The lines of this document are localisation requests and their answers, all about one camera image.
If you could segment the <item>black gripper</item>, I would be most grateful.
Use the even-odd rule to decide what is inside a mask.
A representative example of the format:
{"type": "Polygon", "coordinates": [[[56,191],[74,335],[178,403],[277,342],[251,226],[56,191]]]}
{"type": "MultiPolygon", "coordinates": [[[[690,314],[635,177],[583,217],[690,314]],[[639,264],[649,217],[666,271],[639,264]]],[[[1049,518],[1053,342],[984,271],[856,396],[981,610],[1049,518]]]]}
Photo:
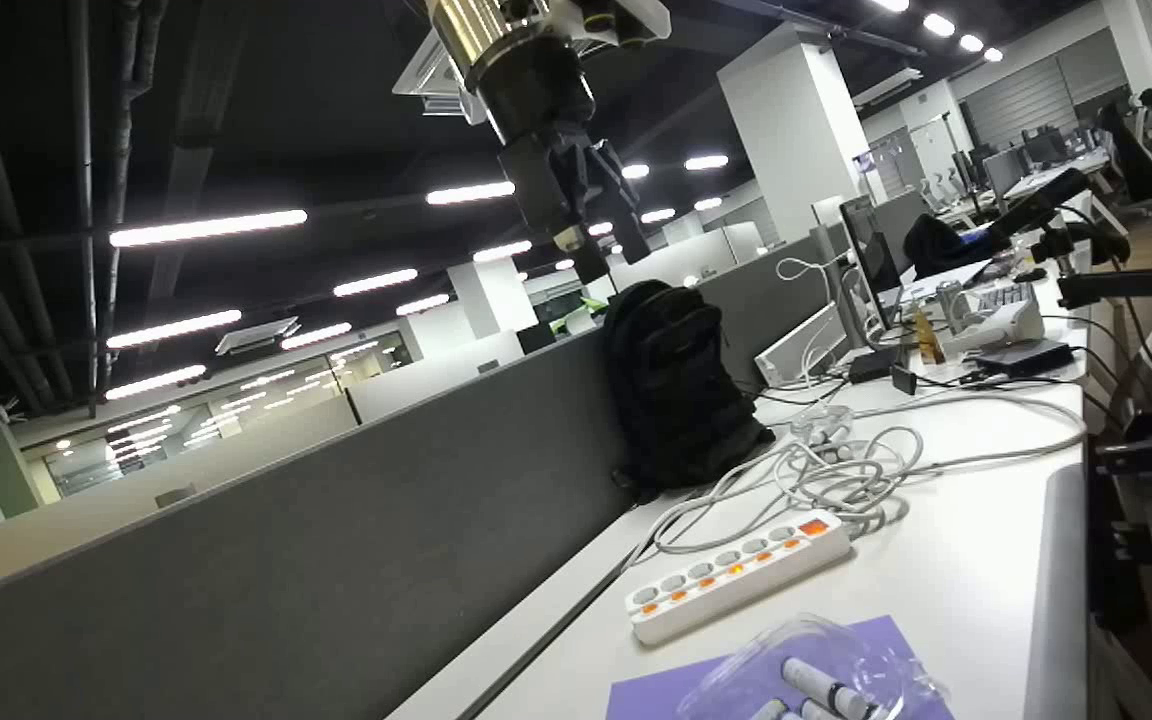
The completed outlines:
{"type": "Polygon", "coordinates": [[[547,126],[506,140],[505,167],[532,237],[570,256],[581,286],[608,277],[593,226],[610,229],[627,264],[650,256],[635,219],[639,201],[608,140],[593,140],[581,126],[547,126]]]}

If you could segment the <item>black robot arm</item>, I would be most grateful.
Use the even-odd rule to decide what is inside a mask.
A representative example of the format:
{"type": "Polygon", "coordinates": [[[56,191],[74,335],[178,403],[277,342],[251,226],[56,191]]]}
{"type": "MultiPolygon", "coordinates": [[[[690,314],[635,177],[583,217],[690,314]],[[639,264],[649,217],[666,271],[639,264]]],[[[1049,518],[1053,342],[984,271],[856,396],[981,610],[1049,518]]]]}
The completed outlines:
{"type": "Polygon", "coordinates": [[[593,135],[596,95],[583,60],[670,35],[663,0],[425,0],[454,80],[482,103],[498,165],[537,242],[581,282],[604,282],[593,229],[610,226],[627,261],[649,251],[635,190],[608,140],[593,135]]]}

